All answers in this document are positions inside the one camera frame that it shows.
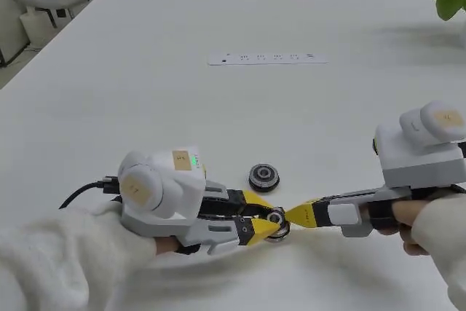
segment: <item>white power strip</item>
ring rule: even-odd
[[[226,65],[296,65],[300,63],[327,63],[327,60],[314,54],[220,54],[211,55],[210,66]]]

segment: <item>white wall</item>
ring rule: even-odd
[[[0,0],[0,50],[6,61],[28,42],[19,18],[22,13],[14,0]]]

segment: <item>person's arm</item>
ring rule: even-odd
[[[432,202],[397,202],[393,213],[403,224],[400,236],[406,253],[430,254],[448,285],[451,302],[466,311],[466,194]]]
[[[0,234],[0,300],[8,311],[105,309],[114,286],[173,238],[143,238],[120,223],[121,204],[96,213],[58,210],[53,216]]]

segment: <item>human hand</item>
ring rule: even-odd
[[[177,251],[180,243],[174,237],[158,237],[155,239],[156,255]]]
[[[416,217],[421,213],[422,209],[428,204],[425,200],[401,200],[392,204],[393,215],[400,223],[396,229],[384,229],[379,231],[382,235],[389,236],[395,233],[400,233],[403,240],[403,249],[408,255],[429,255],[426,250],[419,246],[411,236],[411,227],[413,226]]]

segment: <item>green leaf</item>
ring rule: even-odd
[[[438,17],[444,21],[450,20],[464,5],[465,0],[437,0]]]

